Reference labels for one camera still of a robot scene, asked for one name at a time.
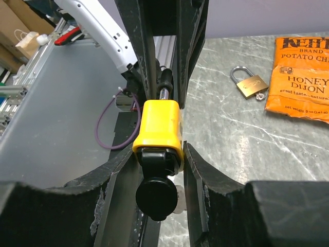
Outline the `yellow padlock black shackle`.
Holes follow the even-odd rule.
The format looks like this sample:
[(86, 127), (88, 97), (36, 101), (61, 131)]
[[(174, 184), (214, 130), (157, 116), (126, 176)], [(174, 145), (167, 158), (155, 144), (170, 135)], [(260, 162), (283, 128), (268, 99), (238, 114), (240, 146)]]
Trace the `yellow padlock black shackle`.
[(184, 165), (181, 112), (178, 102), (171, 99), (173, 73), (169, 68), (162, 71), (158, 89), (159, 99), (143, 105), (132, 147), (145, 178), (174, 176)]

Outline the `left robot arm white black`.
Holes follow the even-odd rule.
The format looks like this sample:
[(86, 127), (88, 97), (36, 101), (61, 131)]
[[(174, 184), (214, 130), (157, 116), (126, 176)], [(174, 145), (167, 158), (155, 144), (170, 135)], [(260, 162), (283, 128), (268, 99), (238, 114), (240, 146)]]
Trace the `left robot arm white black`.
[(99, 1), (57, 5), (106, 51), (141, 101), (158, 97), (160, 70), (169, 68), (172, 98), (185, 107), (189, 79), (205, 42), (208, 1), (116, 1), (123, 26)]

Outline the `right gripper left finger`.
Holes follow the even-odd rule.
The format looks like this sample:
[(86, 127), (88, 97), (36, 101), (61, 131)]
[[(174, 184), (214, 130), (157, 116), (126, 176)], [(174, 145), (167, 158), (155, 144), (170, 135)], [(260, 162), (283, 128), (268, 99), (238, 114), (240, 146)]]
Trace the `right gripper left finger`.
[(139, 166), (131, 147), (68, 182), (1, 182), (1, 246), (128, 246)]

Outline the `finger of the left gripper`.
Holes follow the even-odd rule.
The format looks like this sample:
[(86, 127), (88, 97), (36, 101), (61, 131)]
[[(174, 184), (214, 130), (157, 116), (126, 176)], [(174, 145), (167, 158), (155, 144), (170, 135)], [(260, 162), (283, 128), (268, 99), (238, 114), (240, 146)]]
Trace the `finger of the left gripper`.
[(190, 76), (205, 42), (208, 1), (178, 1), (176, 5), (177, 101), (183, 109)]
[(115, 3), (138, 59), (145, 96), (148, 100), (155, 99), (155, 44), (151, 26), (148, 24), (146, 3), (136, 0), (117, 0)]

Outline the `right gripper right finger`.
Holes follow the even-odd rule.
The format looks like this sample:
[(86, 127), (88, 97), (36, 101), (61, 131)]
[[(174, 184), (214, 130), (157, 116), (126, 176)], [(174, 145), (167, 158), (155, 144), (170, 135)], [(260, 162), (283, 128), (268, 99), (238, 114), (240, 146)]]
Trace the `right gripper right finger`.
[(184, 143), (191, 246), (328, 246), (328, 182), (241, 184)]

